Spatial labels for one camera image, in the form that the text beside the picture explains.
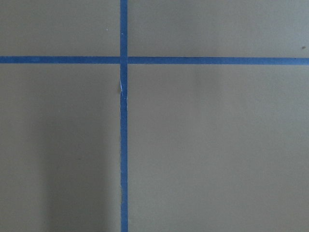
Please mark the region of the brown paper table cover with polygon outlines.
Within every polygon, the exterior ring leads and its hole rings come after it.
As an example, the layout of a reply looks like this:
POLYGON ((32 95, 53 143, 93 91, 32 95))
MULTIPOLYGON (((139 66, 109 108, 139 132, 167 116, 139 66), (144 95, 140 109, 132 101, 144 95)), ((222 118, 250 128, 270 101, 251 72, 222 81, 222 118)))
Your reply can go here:
MULTIPOLYGON (((137 57, 309 56, 306 0, 130 0, 137 57)), ((118 232, 120 66, 2 64, 0 229, 118 232)), ((129 64, 129 230, 306 232, 309 68, 129 64)))

